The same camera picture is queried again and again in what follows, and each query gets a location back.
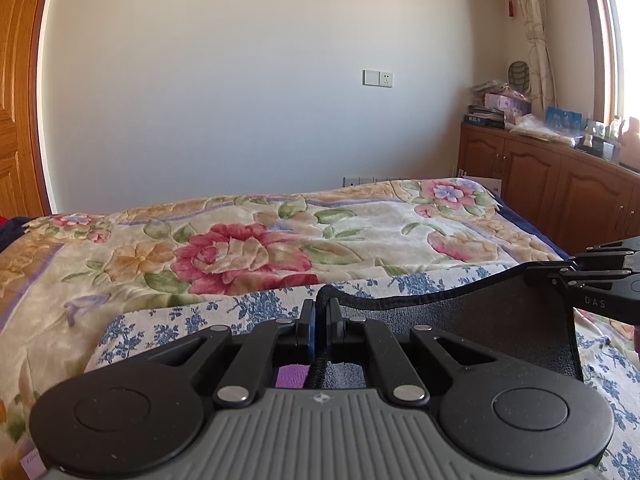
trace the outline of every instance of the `blue floral fabric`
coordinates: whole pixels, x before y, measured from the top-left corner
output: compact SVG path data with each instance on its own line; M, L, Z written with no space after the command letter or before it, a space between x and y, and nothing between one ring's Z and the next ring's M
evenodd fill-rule
M505 268L504 265L454 267L333 285L360 298L410 296L466 285ZM108 326L86 370L112 364L210 324L226 324L234 333L242 333L268 319L295 319L303 301L314 298L321 287L265 290L208 303L123 314ZM584 381L607 399L616 421L599 469L605 478L612 480L640 480L640 372L607 335L578 311L575 327Z

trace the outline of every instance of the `wall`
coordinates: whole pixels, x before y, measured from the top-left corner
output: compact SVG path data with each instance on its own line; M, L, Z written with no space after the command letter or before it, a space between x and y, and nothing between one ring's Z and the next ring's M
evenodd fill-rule
M59 211L450 174L504 0L50 0L41 128ZM362 70L394 88L362 86Z
M507 24L509 63L529 60L524 24L517 16ZM556 99L564 110L593 116L593 38L587 0L546 0L546 40Z

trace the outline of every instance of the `curtain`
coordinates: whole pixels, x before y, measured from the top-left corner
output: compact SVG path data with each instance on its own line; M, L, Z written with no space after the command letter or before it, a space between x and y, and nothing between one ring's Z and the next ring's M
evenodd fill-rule
M544 117L546 108L556 104L554 78L546 49L545 0L516 0L524 20L529 51L532 110Z

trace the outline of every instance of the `door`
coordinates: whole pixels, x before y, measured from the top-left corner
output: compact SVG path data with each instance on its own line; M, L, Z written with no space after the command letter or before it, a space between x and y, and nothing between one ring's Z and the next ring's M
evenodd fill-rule
M556 194L561 156L517 140L504 141L502 198L543 233Z
M0 216L41 216L32 45L40 0L0 0Z
M482 130L460 130L458 169L468 176L500 178L504 139Z
M633 184L564 156L548 236L569 254L624 237Z
M625 235L622 238L640 236L640 186L634 186L629 204L629 213L626 215Z

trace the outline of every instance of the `stack of books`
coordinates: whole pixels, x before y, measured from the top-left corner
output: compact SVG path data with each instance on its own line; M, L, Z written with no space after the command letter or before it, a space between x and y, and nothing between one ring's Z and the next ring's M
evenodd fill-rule
M486 106L470 105L469 113L465 115L465 123L476 126L504 129L504 112Z

